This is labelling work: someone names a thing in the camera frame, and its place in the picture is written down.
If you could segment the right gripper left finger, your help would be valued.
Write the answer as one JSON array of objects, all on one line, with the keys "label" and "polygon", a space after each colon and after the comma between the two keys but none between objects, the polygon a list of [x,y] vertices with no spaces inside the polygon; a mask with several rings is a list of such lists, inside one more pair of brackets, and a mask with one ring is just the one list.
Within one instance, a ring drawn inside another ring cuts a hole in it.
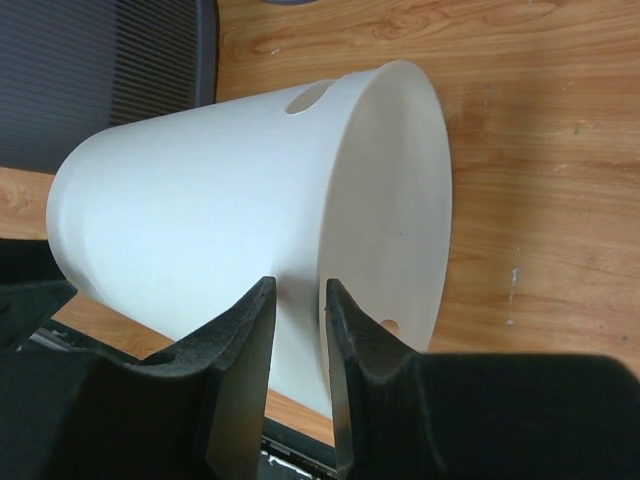
[{"label": "right gripper left finger", "polygon": [[276,283],[130,363],[39,348],[1,357],[5,479],[253,479]]}]

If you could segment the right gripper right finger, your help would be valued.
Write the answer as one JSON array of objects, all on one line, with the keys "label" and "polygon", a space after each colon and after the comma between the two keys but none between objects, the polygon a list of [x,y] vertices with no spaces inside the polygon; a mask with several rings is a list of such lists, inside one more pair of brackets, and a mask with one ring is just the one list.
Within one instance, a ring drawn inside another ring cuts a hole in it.
[{"label": "right gripper right finger", "polygon": [[582,354],[423,354],[326,285],[342,479],[635,479],[639,382]]}]

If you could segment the white round bin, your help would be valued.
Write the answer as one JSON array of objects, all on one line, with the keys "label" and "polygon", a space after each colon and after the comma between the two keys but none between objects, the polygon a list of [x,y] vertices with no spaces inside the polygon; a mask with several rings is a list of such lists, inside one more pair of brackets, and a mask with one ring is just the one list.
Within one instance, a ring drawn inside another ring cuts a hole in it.
[{"label": "white round bin", "polygon": [[435,88],[396,60],[101,131],[56,173],[46,234],[79,291],[172,340],[273,277],[269,386],[329,416],[327,281],[425,350],[452,198]]}]

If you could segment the grey mesh square bin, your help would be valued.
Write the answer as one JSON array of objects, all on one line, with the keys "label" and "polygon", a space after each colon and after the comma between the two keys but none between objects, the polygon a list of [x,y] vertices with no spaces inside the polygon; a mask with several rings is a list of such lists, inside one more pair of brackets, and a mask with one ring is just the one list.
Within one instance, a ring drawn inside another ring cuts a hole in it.
[{"label": "grey mesh square bin", "polygon": [[54,173],[107,128],[214,103],[215,1],[4,1],[1,164]]}]

